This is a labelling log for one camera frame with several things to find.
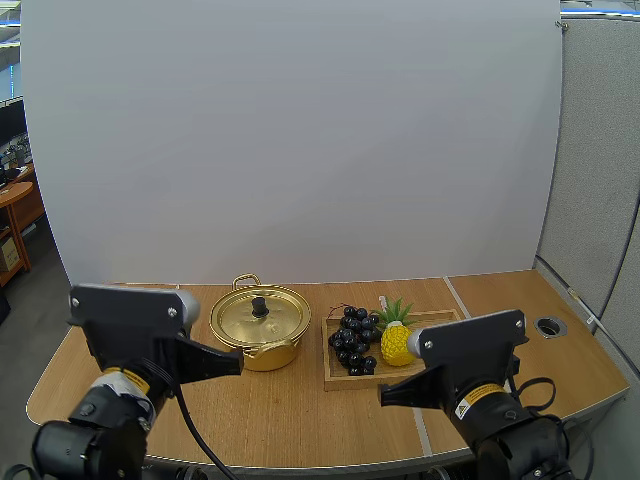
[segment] pineapple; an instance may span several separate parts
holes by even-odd
[[[411,330],[407,328],[411,324],[407,320],[407,314],[413,303],[400,310],[402,305],[402,298],[399,298],[395,302],[389,301],[387,297],[386,307],[384,311],[373,310],[373,313],[380,317],[380,327],[384,326],[385,330],[382,334],[382,341],[380,343],[380,349],[382,350],[382,358],[389,365],[394,367],[401,367],[413,362],[414,357],[409,353],[407,349],[407,340],[411,335]]]

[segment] white backdrop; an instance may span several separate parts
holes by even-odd
[[[557,0],[25,2],[27,124],[72,282],[530,268]]]

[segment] pot handle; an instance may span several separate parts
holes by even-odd
[[[257,360],[265,353],[270,352],[271,350],[275,350],[276,348],[288,348],[290,350],[293,350],[294,348],[296,348],[296,344],[288,338],[285,338],[284,340],[278,340],[277,342],[266,343],[255,352],[245,350],[244,354],[247,357],[252,358],[253,360]]]
[[[239,277],[236,277],[236,279],[233,281],[232,290],[237,290],[238,289],[238,282],[240,282],[242,280],[247,280],[249,278],[253,279],[253,281],[256,282],[256,285],[261,285],[260,279],[258,278],[257,275],[255,275],[253,273],[245,273],[243,275],[240,275]]]

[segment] desk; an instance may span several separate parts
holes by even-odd
[[[414,302],[415,311],[456,309],[461,318],[465,316],[465,308],[472,315],[521,308],[527,315],[531,342],[516,349],[522,358],[516,382],[542,375],[554,378],[558,396],[550,409],[553,413],[566,417],[601,407],[622,396],[628,388],[598,342],[537,272],[453,278],[451,284],[465,308],[461,308],[447,282],[448,279],[433,278],[291,285],[308,300],[313,316],[298,357],[273,372],[245,371],[240,377],[185,385],[187,405],[200,433],[223,462],[263,467],[243,472],[260,474],[287,473],[277,470],[283,467],[336,467],[335,473],[372,470],[378,474],[405,473],[403,468],[415,470],[416,466],[443,458],[442,455],[425,458],[429,450],[451,454],[463,448],[441,412],[421,414],[411,408],[382,408],[375,389],[324,391],[321,318],[333,305],[345,302],[373,307],[378,305],[378,297],[385,294]],[[215,301],[230,286],[180,288],[192,292],[202,307],[192,337],[219,347],[209,327],[209,314]],[[538,338],[531,324],[542,314],[562,318],[568,325],[568,335],[549,340]],[[39,424],[65,419],[99,374],[82,331],[73,328],[29,399],[29,418]],[[547,394],[544,386],[532,387],[524,395],[524,401],[546,400]],[[425,437],[421,435],[424,427],[430,446],[425,445]],[[148,440],[150,455],[208,463],[174,401],[167,402]],[[327,473],[326,468],[314,471],[318,475]]]
[[[38,186],[36,170],[33,163],[28,164],[27,169],[7,183],[4,188],[10,187],[18,182],[33,183],[33,190],[29,192],[28,195],[25,195],[24,198],[18,200],[13,206],[18,229],[22,231],[44,215],[44,204],[40,196],[40,187]]]
[[[24,246],[20,229],[17,226],[15,204],[20,199],[25,198],[33,191],[33,184],[31,182],[18,182],[12,183],[10,186],[0,188],[0,208],[6,208],[6,218],[9,228],[3,230],[0,233],[0,240],[5,236],[11,234],[15,243],[16,249],[20,259],[13,266],[13,268],[7,272],[0,272],[0,286],[4,287],[11,278],[18,273],[20,268],[28,272],[31,270],[31,262],[27,255],[27,249]]]

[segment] pot lid knob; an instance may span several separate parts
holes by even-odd
[[[251,305],[253,305],[253,312],[251,314],[256,318],[266,317],[269,314],[269,309],[267,308],[267,303],[264,297],[256,297],[251,300]]]

